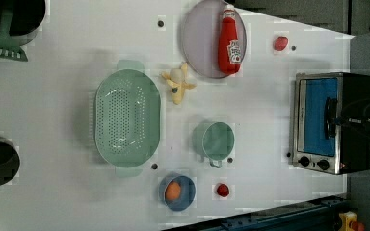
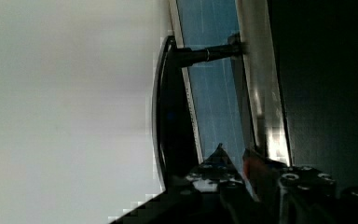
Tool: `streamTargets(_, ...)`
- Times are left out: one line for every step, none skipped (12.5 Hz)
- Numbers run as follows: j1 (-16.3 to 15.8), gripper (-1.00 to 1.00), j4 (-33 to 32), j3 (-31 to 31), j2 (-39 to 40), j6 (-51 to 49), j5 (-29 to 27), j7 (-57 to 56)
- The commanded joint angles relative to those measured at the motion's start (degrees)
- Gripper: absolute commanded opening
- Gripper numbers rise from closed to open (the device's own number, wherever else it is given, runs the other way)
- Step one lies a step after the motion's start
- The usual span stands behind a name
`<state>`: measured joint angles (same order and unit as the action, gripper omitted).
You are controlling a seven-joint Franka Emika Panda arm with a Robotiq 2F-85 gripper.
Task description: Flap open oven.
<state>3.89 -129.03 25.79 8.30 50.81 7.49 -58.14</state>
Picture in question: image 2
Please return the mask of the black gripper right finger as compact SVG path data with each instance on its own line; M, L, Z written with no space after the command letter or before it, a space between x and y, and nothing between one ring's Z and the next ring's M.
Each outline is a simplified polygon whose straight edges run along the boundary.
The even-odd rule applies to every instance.
M243 156L243 173L272 215L274 224L337 224L331 210L337 182L309 166L288 166L252 149Z

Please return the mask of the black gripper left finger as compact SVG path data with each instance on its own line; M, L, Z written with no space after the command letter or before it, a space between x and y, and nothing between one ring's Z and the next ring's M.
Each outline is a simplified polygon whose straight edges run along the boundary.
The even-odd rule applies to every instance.
M243 177L222 143L204 162L193 166L185 175L174 175L169 184L200 193L217 193L222 187L247 191Z

